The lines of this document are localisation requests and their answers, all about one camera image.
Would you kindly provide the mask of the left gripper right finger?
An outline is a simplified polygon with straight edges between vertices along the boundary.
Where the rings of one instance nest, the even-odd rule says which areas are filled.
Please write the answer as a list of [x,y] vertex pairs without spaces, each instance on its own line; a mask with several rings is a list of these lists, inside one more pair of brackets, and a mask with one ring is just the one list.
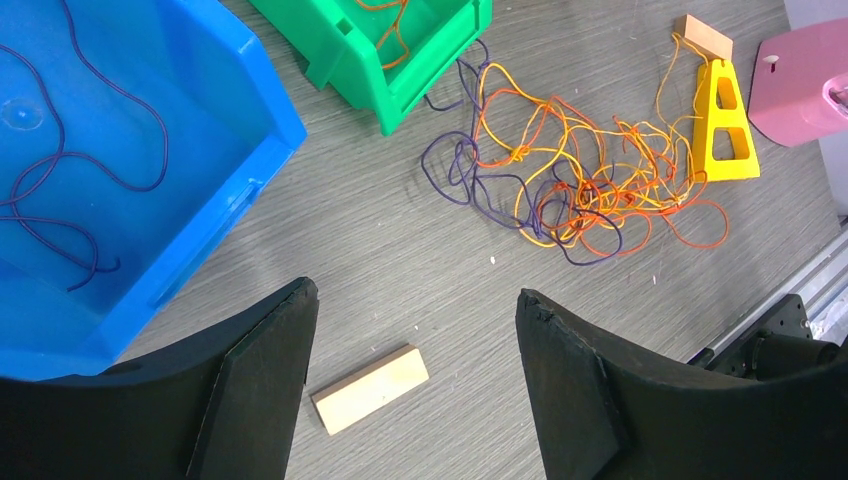
[[550,479],[843,479],[847,349],[750,333],[730,368],[681,363],[541,293],[516,331]]

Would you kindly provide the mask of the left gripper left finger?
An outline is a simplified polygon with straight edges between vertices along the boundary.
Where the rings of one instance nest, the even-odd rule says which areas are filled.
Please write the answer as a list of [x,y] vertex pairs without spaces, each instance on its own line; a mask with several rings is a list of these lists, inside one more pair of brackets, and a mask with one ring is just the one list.
[[1,382],[5,479],[281,479],[318,316],[293,280],[96,376]]

